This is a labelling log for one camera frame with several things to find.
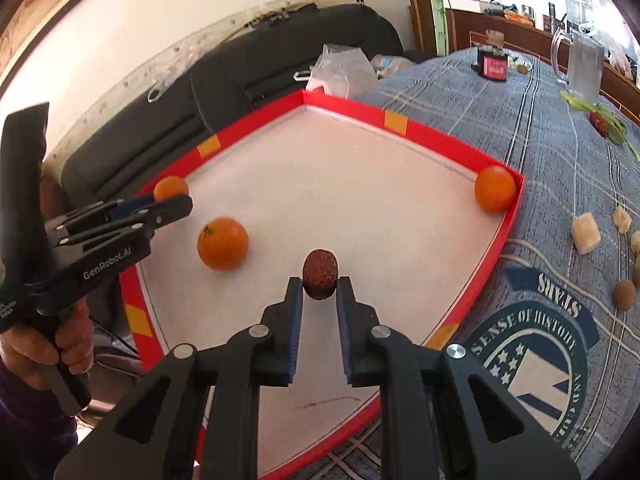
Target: human hand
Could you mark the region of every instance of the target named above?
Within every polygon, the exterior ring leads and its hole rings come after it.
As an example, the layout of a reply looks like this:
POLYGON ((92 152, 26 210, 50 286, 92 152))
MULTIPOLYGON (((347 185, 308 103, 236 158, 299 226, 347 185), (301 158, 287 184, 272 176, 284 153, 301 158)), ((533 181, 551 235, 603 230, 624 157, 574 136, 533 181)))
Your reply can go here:
POLYGON ((56 345, 60 353, 36 329, 21 324, 0 335, 0 358, 7 370, 37 390, 49 389, 38 364, 53 365, 61 360, 73 375, 87 371, 94 364, 94 325, 84 299, 58 328, 56 345))

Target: plaid tablecloth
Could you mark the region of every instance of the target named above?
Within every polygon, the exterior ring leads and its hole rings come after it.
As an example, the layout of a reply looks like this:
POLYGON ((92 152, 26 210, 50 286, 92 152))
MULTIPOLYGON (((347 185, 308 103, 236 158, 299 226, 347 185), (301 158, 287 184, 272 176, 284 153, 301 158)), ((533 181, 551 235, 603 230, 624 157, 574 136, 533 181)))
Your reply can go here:
MULTIPOLYGON (((430 60, 360 100, 455 136, 525 175, 510 241, 454 339, 472 349, 588 478, 640 402, 640 309, 619 312, 611 301, 616 282, 633 275, 640 164, 560 98, 544 62, 532 58, 527 75, 510 70, 508 81, 498 83, 471 70, 475 59, 471 49, 430 60), (612 222, 619 205, 633 219, 626 235, 612 222), (570 232, 585 212, 602 241, 580 256, 570 232)), ((640 147, 640 130, 625 123, 629 141, 640 147)), ((381 447, 376 421, 294 478, 377 479, 381 447)))

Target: glass pitcher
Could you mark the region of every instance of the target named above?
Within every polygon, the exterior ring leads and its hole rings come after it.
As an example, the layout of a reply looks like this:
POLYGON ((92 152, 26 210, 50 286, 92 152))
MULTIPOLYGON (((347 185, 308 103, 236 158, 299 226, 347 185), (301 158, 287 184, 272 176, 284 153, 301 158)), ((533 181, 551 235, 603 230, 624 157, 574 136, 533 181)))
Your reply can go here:
POLYGON ((589 104, 598 102, 603 63, 604 47, 597 41, 575 29, 571 33, 561 28, 556 30, 551 42, 551 65, 556 72, 558 82, 568 84, 569 92, 577 98, 589 104), (567 40, 571 44, 567 75, 560 72, 558 68, 558 49, 562 40, 567 40))

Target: metal bolt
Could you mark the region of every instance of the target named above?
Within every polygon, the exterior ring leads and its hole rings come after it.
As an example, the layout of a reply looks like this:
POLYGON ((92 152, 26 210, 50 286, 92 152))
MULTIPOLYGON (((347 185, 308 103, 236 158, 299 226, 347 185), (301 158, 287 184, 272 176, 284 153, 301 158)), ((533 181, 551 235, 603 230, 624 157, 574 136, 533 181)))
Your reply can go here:
POLYGON ((465 347, 457 343, 447 346, 447 354, 454 359, 462 359, 466 355, 465 347))
POLYGON ((385 325, 376 325, 371 329, 371 335, 378 339, 384 339, 391 335, 391 329, 385 325))
POLYGON ((249 335, 255 338, 265 337, 269 335, 269 327, 266 325, 253 325, 249 329, 249 335))
POLYGON ((176 359, 186 359, 193 355, 193 347, 187 344, 181 344, 174 348, 174 357, 176 359))

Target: orange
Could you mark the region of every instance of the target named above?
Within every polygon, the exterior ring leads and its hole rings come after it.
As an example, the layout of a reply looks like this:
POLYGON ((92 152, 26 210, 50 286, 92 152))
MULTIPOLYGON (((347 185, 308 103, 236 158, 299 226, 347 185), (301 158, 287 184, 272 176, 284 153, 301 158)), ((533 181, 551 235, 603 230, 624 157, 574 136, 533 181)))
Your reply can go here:
POLYGON ((249 235, 233 218, 216 218, 198 236, 198 255, 211 269, 235 269, 244 262, 248 251, 249 235))
POLYGON ((160 202, 177 195, 188 195, 189 186, 179 176, 166 176, 154 188, 154 200, 160 202))
POLYGON ((510 208, 516 198, 516 182, 502 166, 484 168, 474 184, 476 202, 487 213, 497 213, 510 208))

